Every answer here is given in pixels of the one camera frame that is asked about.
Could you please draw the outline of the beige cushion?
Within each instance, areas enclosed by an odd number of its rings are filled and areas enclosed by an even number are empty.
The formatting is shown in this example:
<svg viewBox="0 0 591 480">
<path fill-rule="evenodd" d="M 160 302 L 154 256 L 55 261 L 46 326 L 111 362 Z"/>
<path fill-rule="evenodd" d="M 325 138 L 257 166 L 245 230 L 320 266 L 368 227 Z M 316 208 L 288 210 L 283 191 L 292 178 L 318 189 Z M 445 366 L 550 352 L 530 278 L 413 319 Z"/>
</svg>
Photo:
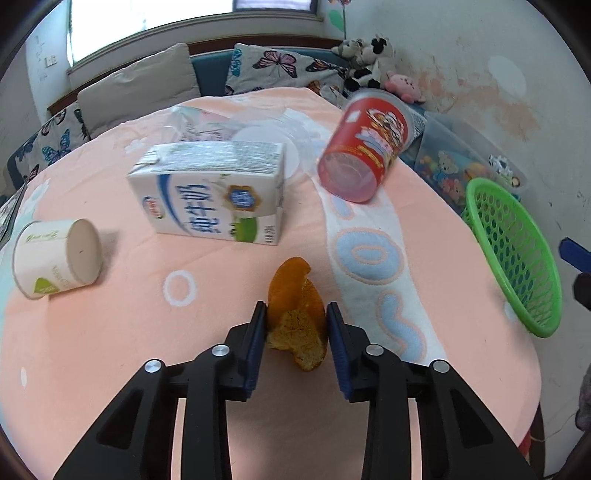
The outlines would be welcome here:
<svg viewBox="0 0 591 480">
<path fill-rule="evenodd" d="M 177 43 L 84 88 L 77 102 L 95 138 L 121 123 L 199 96 L 188 46 Z"/>
</svg>

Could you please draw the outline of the colourful pinwheel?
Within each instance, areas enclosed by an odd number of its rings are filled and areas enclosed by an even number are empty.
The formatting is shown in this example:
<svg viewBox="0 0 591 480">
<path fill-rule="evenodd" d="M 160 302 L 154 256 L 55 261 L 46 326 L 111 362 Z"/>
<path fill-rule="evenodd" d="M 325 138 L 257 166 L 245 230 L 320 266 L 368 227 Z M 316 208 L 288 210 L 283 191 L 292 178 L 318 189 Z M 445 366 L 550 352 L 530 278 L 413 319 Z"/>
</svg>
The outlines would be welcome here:
<svg viewBox="0 0 591 480">
<path fill-rule="evenodd" d="M 329 0 L 329 4 L 339 4 L 342 7 L 346 7 L 351 3 L 351 0 Z"/>
</svg>

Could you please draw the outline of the pink plush toy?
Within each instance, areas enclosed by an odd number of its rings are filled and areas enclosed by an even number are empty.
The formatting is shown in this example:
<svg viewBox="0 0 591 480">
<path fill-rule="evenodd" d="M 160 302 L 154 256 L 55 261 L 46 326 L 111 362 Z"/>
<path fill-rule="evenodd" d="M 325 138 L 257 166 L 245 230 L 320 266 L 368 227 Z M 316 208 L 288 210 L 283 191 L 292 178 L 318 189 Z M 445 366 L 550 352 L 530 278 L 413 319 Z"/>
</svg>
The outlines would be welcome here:
<svg viewBox="0 0 591 480">
<path fill-rule="evenodd" d="M 423 104 L 426 99 L 422 95 L 415 80 L 406 75 L 389 72 L 384 88 L 408 104 Z"/>
</svg>

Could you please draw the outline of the butterfly pillow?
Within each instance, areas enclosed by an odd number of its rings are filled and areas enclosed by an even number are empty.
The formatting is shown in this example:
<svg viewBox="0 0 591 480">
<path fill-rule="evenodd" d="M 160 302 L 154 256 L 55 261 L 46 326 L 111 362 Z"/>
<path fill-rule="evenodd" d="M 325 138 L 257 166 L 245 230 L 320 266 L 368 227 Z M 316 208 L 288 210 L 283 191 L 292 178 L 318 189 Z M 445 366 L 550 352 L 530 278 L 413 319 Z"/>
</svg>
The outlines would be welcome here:
<svg viewBox="0 0 591 480">
<path fill-rule="evenodd" d="M 3 171 L 8 191 L 18 190 L 89 140 L 81 109 L 75 101 L 52 116 L 8 158 Z"/>
<path fill-rule="evenodd" d="M 338 64 L 287 50 L 236 43 L 224 94 L 238 95 L 270 88 L 308 88 L 332 105 L 346 105 L 348 69 Z"/>
</svg>

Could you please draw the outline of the clear plastic toy bin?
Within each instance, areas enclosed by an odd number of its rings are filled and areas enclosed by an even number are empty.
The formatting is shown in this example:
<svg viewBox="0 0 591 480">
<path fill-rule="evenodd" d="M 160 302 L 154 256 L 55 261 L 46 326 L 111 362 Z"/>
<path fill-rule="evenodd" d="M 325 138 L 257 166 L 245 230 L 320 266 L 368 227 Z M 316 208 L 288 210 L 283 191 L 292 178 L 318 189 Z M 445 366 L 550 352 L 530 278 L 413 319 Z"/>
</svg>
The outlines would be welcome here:
<svg viewBox="0 0 591 480">
<path fill-rule="evenodd" d="M 523 196 L 525 172 L 470 124 L 421 108 L 411 116 L 414 140 L 401 159 L 456 213 L 463 212 L 468 183 L 475 178 L 496 182 L 516 199 Z"/>
</svg>

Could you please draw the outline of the butterfly pillow left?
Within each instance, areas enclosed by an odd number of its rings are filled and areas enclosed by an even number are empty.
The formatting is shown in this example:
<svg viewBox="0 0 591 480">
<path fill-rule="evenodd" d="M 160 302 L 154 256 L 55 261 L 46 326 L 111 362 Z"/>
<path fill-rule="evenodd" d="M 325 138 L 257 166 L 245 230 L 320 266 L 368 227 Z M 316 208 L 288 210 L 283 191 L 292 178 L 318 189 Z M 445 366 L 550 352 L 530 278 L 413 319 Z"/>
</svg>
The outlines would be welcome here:
<svg viewBox="0 0 591 480">
<path fill-rule="evenodd" d="M 8 191 L 18 190 L 89 140 L 81 109 L 75 101 L 52 116 L 8 158 L 3 171 Z"/>
</svg>

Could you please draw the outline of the butterfly pillow right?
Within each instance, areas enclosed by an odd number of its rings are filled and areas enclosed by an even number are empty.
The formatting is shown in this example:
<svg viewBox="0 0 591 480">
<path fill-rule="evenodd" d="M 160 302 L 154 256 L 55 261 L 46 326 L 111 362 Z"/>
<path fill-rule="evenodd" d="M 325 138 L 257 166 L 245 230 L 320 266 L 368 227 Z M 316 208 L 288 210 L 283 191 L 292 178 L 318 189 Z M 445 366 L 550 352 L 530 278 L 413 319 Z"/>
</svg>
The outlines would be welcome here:
<svg viewBox="0 0 591 480">
<path fill-rule="evenodd" d="M 348 69 L 338 64 L 287 50 L 236 43 L 224 94 L 238 95 L 270 88 L 308 88 L 332 105 L 346 105 Z"/>
</svg>

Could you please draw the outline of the white paper cup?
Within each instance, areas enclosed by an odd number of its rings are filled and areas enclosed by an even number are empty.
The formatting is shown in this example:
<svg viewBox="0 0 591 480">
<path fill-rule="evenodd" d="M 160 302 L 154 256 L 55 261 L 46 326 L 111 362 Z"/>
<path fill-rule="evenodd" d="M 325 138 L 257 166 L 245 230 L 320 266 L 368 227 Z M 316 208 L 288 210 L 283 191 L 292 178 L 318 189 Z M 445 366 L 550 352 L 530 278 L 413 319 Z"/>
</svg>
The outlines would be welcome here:
<svg viewBox="0 0 591 480">
<path fill-rule="evenodd" d="M 102 247 L 86 219 L 33 221 L 19 233 L 12 259 L 15 283 L 31 300 L 93 284 Z"/>
</svg>

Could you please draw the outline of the cow plush toy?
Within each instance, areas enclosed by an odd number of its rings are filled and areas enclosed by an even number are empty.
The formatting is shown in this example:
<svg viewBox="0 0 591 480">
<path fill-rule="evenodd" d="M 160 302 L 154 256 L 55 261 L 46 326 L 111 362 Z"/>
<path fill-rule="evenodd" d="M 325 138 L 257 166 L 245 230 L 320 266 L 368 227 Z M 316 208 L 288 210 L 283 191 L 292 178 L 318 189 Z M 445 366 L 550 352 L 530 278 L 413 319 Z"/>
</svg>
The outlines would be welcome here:
<svg viewBox="0 0 591 480">
<path fill-rule="evenodd" d="M 388 37 L 376 35 L 372 40 L 349 39 L 331 49 L 332 53 L 349 62 L 344 88 L 348 93 L 362 88 L 381 89 L 378 62 L 394 58 L 394 46 Z"/>
</svg>

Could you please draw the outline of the white blue milk carton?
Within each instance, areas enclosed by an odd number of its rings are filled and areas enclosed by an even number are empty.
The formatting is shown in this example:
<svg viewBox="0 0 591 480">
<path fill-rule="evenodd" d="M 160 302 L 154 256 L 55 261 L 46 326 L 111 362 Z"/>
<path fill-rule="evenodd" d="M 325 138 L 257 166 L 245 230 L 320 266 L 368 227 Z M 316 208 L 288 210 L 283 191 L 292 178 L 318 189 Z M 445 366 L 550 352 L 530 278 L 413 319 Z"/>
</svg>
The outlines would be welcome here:
<svg viewBox="0 0 591 480">
<path fill-rule="evenodd" d="M 126 178 L 158 233 L 273 246 L 280 240 L 281 143 L 159 144 Z"/>
</svg>

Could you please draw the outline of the green plastic basket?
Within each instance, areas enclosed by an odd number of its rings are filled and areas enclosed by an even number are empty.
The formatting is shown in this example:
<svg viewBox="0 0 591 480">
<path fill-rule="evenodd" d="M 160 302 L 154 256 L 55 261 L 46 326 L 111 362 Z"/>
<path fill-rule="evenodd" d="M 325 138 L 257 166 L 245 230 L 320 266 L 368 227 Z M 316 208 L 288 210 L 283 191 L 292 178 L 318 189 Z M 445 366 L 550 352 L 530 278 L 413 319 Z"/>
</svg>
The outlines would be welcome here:
<svg viewBox="0 0 591 480">
<path fill-rule="evenodd" d="M 462 218 L 514 313 L 539 338 L 561 322 L 562 289 L 551 249 L 523 205 L 497 183 L 471 180 Z"/>
</svg>

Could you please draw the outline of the clear plastic bag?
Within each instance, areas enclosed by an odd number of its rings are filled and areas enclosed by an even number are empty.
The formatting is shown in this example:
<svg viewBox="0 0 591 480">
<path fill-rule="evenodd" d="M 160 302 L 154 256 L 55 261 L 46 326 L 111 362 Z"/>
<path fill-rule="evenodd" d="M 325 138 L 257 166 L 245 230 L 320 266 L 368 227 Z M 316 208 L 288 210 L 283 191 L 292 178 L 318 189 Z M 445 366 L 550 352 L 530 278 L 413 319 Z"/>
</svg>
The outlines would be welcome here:
<svg viewBox="0 0 591 480">
<path fill-rule="evenodd" d="M 284 177 L 315 177 L 318 156 L 329 130 L 290 108 L 247 109 L 229 116 L 177 106 L 164 123 L 165 143 L 181 141 L 250 141 L 281 143 L 286 149 Z"/>
</svg>

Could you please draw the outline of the picture book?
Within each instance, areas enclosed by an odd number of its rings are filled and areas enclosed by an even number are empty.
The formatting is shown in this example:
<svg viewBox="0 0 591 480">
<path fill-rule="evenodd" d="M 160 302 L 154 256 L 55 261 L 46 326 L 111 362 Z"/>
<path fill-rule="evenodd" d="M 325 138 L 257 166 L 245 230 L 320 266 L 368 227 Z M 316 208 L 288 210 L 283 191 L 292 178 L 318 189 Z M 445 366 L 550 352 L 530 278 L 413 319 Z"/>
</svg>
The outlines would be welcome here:
<svg viewBox="0 0 591 480">
<path fill-rule="evenodd" d="M 1 206 L 1 228 L 0 248 L 10 240 L 19 206 L 26 192 L 27 184 L 23 184 L 2 206 Z"/>
</svg>

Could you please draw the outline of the orange peel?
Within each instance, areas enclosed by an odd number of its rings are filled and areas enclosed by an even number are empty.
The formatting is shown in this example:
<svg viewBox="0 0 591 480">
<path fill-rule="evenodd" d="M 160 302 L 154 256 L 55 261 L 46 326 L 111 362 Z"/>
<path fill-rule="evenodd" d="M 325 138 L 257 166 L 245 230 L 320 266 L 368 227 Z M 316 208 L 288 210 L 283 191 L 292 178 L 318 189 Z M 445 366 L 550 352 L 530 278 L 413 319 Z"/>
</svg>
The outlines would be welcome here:
<svg viewBox="0 0 591 480">
<path fill-rule="evenodd" d="M 320 367 L 328 349 L 325 305 L 310 273 L 307 261 L 291 257 L 277 268 L 267 291 L 266 344 L 290 352 L 304 372 Z"/>
</svg>

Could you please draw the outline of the red instant noodle cup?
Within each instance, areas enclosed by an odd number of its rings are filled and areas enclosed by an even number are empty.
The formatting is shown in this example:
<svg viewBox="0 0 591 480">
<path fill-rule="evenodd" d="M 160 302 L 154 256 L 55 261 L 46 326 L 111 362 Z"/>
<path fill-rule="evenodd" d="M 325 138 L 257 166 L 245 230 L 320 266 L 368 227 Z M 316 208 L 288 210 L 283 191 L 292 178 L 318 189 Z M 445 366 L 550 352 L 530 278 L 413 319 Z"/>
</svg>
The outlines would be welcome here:
<svg viewBox="0 0 591 480">
<path fill-rule="evenodd" d="M 363 89 L 346 103 L 318 160 L 318 178 L 332 195 L 366 203 L 376 195 L 394 161 L 414 140 L 410 108 L 398 97 Z"/>
</svg>

